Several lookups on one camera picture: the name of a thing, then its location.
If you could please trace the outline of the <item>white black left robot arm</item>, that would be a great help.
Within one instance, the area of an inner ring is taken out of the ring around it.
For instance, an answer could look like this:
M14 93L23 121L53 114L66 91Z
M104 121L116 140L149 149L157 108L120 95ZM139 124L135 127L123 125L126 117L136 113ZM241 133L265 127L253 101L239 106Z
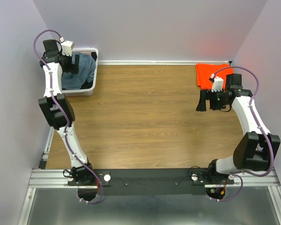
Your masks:
M74 43L65 41L62 37L58 40L45 40L43 45L45 52L39 63L45 74L45 92L38 104L47 123L57 131L68 152L71 169L65 169L63 176L77 184L98 183L92 165L76 135L73 108L62 92L63 72L77 74L80 57L72 55Z

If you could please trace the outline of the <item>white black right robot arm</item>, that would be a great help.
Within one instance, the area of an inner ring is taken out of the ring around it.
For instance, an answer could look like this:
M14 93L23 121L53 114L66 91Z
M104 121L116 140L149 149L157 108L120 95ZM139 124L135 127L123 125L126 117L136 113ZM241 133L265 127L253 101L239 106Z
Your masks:
M253 176L267 176L274 167L274 159L281 140L273 135L263 123L255 106L254 94L242 86L241 74L229 74L222 79L214 74L210 77L212 87L200 91L198 112L207 109L223 110L227 106L233 110L243 131L243 138L233 155L213 160L206 172L210 183L218 183L223 176L248 173Z

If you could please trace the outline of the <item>blue grey t shirt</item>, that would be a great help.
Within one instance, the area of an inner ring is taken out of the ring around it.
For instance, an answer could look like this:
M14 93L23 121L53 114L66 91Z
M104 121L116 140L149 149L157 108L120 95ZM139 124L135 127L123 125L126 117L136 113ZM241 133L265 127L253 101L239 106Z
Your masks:
M63 73L61 77L63 90L89 89L93 85L96 61L91 55L80 52L73 53L72 62L75 56L79 55L79 73Z

